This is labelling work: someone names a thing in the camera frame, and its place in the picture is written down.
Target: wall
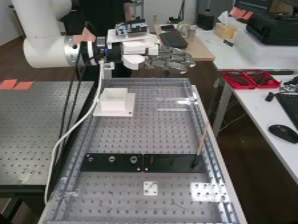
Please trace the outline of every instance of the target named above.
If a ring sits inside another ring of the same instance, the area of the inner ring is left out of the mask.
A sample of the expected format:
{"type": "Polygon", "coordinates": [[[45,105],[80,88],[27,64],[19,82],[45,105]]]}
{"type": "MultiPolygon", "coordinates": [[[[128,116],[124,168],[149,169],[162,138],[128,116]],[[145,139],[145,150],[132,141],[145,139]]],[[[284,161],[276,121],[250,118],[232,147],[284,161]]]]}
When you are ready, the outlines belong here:
{"type": "Polygon", "coordinates": [[[10,0],[0,0],[0,46],[20,36],[8,5],[10,0]]]}
{"type": "MultiPolygon", "coordinates": [[[[160,23],[166,23],[169,17],[177,17],[182,0],[144,0],[145,1],[145,19],[153,31],[153,16],[157,15],[160,23]]],[[[197,11],[197,0],[185,1],[185,21],[194,23],[197,11]]]]}

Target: perforated metal surface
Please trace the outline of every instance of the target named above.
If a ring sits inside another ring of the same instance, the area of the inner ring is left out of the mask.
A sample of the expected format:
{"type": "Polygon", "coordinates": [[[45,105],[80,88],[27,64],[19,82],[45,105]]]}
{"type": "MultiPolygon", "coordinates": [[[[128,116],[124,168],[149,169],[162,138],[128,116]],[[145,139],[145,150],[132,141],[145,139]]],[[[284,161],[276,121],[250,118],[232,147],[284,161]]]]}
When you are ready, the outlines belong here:
{"type": "MultiPolygon", "coordinates": [[[[0,185],[45,185],[68,85],[36,82],[27,91],[0,91],[0,185]]],[[[81,85],[73,120],[91,87],[89,82],[81,85]]]]}
{"type": "Polygon", "coordinates": [[[135,116],[93,117],[84,123],[45,223],[237,223],[228,195],[220,202],[192,199],[192,182],[216,185],[214,194],[225,192],[209,138],[206,173],[80,172],[85,153],[194,154],[205,127],[186,79],[113,79],[104,86],[136,93],[135,116]],[[145,181],[159,183],[157,196],[144,196],[145,181]]]}
{"type": "Polygon", "coordinates": [[[190,182],[196,181],[206,182],[208,178],[200,174],[84,174],[67,219],[217,223],[221,219],[216,204],[192,200],[190,182]],[[159,183],[157,196],[144,195],[144,182],[149,180],[159,183]]]}

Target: red object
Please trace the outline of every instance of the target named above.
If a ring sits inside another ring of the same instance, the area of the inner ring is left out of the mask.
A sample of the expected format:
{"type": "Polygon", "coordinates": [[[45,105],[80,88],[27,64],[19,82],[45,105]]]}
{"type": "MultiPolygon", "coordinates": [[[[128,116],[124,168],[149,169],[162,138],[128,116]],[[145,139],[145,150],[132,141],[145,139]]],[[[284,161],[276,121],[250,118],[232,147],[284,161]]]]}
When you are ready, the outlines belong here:
{"type": "Polygon", "coordinates": [[[19,82],[13,90],[28,90],[33,82],[19,82]]]}
{"type": "Polygon", "coordinates": [[[4,80],[3,83],[0,84],[0,90],[3,89],[12,89],[13,86],[16,85],[16,79],[12,80],[4,80]]]}
{"type": "Polygon", "coordinates": [[[238,9],[238,8],[233,7],[233,9],[230,10],[230,15],[232,15],[232,16],[234,16],[237,9],[238,9]]]}
{"type": "Polygon", "coordinates": [[[246,20],[249,20],[252,16],[253,16],[253,12],[248,12],[248,13],[242,16],[242,18],[246,19],[246,20]]]}
{"type": "Polygon", "coordinates": [[[221,72],[221,76],[233,89],[254,89],[256,83],[244,71],[230,70],[221,72]]]}
{"type": "Polygon", "coordinates": [[[246,14],[246,10],[240,10],[240,13],[237,14],[237,18],[242,18],[246,14]]]}
{"type": "Polygon", "coordinates": [[[244,71],[250,80],[254,82],[256,87],[260,89],[268,89],[268,88],[280,88],[281,83],[272,77],[272,75],[262,70],[246,70],[244,71]],[[262,81],[265,81],[265,84],[261,84],[256,81],[256,76],[250,75],[250,73],[261,73],[258,77],[261,76],[262,81]]]}

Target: floor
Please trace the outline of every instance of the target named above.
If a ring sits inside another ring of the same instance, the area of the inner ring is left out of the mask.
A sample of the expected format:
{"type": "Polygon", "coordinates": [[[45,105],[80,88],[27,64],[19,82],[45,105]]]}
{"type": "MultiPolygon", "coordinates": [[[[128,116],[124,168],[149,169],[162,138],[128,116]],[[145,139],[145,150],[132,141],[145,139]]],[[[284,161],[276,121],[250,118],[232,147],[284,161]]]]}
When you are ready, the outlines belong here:
{"type": "MultiPolygon", "coordinates": [[[[72,69],[33,69],[21,49],[21,39],[0,47],[0,80],[67,81],[72,69]]],[[[161,72],[139,71],[135,77],[162,76],[161,72]]],[[[201,62],[186,77],[197,86],[205,107],[209,106],[216,69],[210,62],[201,62]]],[[[237,100],[225,121],[244,114],[237,100]]],[[[298,186],[289,176],[250,118],[245,116],[220,133],[218,144],[249,223],[298,223],[298,186]]],[[[13,224],[35,224],[37,217],[23,204],[13,224]]]]}

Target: monitor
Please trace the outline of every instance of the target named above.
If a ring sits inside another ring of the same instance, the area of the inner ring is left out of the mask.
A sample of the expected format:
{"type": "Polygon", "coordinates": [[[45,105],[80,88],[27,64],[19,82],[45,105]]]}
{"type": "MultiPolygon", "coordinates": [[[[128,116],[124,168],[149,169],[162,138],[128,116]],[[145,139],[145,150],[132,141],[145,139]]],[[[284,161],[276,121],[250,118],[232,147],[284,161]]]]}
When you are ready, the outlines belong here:
{"type": "Polygon", "coordinates": [[[252,12],[266,12],[272,4],[273,0],[236,0],[234,6],[252,12]]]}

